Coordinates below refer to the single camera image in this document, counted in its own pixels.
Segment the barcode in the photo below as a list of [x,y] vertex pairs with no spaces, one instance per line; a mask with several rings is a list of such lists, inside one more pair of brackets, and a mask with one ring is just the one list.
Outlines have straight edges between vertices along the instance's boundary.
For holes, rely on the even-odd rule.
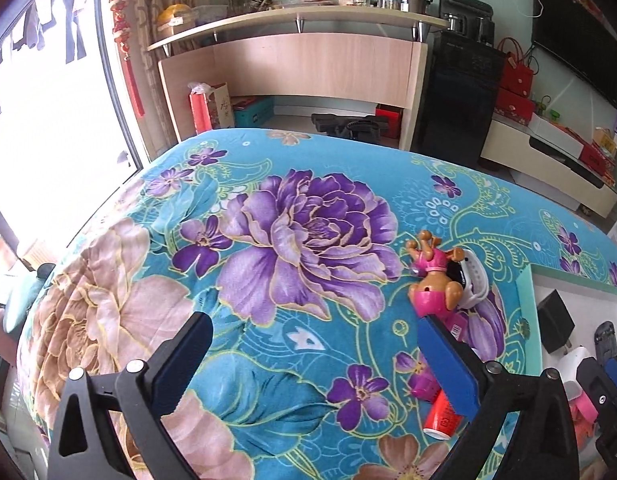
[[453,328],[450,329],[450,333],[459,341],[459,335],[462,333],[462,328],[460,325],[453,325]]

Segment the floral bedspread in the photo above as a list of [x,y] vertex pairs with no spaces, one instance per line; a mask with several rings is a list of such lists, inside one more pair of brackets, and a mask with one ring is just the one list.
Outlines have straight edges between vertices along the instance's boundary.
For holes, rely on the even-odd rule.
[[202,310],[213,344],[162,419],[200,478],[427,479],[452,441],[422,433],[431,405],[410,396],[422,364],[404,244],[423,228],[483,261],[491,292],[464,313],[467,339],[511,372],[524,371],[514,280],[529,262],[617,286],[617,247],[525,189],[348,140],[217,130],[161,156],[69,248],[20,341],[28,409],[52,439],[71,368],[147,359]]

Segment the tray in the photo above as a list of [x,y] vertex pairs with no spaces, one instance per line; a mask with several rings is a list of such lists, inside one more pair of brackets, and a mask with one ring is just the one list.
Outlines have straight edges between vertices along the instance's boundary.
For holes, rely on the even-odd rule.
[[535,264],[528,265],[516,280],[521,315],[528,321],[530,337],[526,341],[526,375],[540,375],[542,370],[554,367],[562,353],[549,354],[542,346],[537,320],[537,304],[554,289],[559,291],[569,314],[575,322],[570,337],[573,348],[584,346],[594,356],[595,329],[604,321],[615,326],[617,338],[617,288],[575,276],[563,270]]

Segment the black tv screen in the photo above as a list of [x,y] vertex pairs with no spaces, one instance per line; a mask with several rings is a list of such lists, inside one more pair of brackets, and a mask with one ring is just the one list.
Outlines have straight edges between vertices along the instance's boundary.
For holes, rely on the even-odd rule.
[[617,108],[617,40],[575,0],[535,0],[533,44],[547,50]]

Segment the vase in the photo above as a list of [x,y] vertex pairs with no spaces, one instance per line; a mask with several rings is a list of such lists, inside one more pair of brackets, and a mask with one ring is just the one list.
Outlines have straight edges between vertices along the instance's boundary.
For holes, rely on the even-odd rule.
[[228,17],[248,13],[248,0],[228,0]]

